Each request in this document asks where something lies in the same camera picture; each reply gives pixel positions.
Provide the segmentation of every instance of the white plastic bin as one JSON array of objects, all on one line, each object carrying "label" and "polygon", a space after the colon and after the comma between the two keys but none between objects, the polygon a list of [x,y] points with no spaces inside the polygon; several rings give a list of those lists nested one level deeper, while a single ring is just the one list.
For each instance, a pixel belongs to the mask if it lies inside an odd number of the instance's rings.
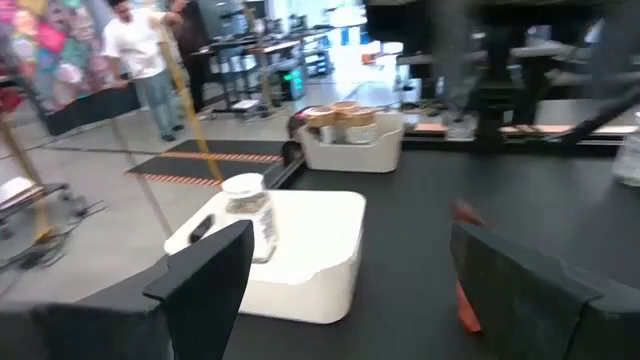
[{"label": "white plastic bin", "polygon": [[375,115],[378,139],[368,145],[322,144],[307,131],[299,130],[307,166],[314,170],[387,173],[394,171],[400,158],[404,135],[404,115]]}]

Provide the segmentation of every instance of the gray pants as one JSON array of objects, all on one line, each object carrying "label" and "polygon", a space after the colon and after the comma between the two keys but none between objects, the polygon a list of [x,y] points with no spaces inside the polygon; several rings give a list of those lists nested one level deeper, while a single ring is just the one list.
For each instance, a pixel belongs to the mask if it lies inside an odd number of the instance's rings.
[{"label": "gray pants", "polygon": [[136,79],[138,91],[144,94],[153,120],[162,136],[171,135],[173,127],[178,125],[178,117],[173,101],[173,88],[167,70],[152,77]]}]

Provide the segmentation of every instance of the black tabletop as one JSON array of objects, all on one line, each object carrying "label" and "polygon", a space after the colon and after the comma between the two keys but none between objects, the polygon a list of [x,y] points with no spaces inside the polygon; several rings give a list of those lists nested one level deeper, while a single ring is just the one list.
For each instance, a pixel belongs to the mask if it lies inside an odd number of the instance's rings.
[{"label": "black tabletop", "polygon": [[640,288],[640,196],[610,159],[404,152],[395,173],[307,171],[304,190],[367,198],[350,314],[332,325],[241,315],[235,359],[489,359],[457,320],[449,201],[472,203],[500,235]]}]

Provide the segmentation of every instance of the colorful mural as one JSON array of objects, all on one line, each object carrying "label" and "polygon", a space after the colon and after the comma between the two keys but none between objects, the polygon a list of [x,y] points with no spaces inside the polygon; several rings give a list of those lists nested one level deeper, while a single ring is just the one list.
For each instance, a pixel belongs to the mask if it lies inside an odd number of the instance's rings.
[{"label": "colorful mural", "polygon": [[0,0],[0,26],[46,112],[108,82],[101,35],[83,0]]}]

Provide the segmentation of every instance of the desk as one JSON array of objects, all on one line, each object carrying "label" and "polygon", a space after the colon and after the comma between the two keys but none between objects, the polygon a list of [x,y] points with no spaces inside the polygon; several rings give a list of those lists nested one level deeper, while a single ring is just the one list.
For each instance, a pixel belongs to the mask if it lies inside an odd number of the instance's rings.
[{"label": "desk", "polygon": [[367,199],[350,314],[331,326],[241,315],[225,359],[493,359],[462,329],[449,201],[464,198],[507,239],[640,288],[640,199],[610,158],[404,151],[391,174],[299,170],[298,190]]}]

